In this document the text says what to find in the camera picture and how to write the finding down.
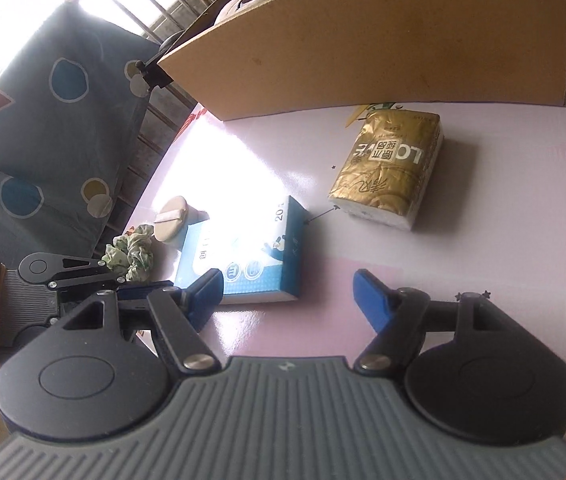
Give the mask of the beige powder puff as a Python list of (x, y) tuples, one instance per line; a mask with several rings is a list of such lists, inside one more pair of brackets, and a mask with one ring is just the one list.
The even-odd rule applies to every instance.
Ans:
[(182, 196), (169, 200), (154, 219), (154, 237), (157, 242), (170, 243), (176, 240), (187, 223), (189, 204)]

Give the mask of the blue white bandage box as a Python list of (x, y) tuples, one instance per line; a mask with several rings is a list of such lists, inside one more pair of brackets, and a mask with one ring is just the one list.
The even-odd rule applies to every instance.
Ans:
[(306, 209), (292, 196), (241, 220), (187, 228), (173, 282), (186, 288), (210, 269), (223, 276), (224, 306), (294, 301), (300, 293)]

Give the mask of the brown cardboard box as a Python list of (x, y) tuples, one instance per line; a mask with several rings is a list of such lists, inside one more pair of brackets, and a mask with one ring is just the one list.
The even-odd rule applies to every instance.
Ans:
[(161, 68), (222, 120), (389, 101), (560, 105), (566, 0), (270, 0)]

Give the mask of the dark patterned bed sheet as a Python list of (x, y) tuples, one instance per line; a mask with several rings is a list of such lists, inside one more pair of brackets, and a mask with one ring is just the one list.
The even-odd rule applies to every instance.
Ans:
[(137, 144), (157, 44), (64, 3), (0, 75), (0, 258), (89, 257)]

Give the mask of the green white fabric scrunchie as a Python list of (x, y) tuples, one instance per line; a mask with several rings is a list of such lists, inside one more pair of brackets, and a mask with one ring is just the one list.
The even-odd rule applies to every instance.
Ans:
[(153, 240), (152, 224), (131, 226), (105, 245), (101, 262), (126, 283), (147, 282), (154, 268)]

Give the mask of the gold tissue pack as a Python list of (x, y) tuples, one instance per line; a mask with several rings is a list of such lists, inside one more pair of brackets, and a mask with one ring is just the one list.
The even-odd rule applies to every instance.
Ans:
[(350, 216), (410, 231), (442, 141), (437, 114), (373, 110), (330, 189), (329, 201)]

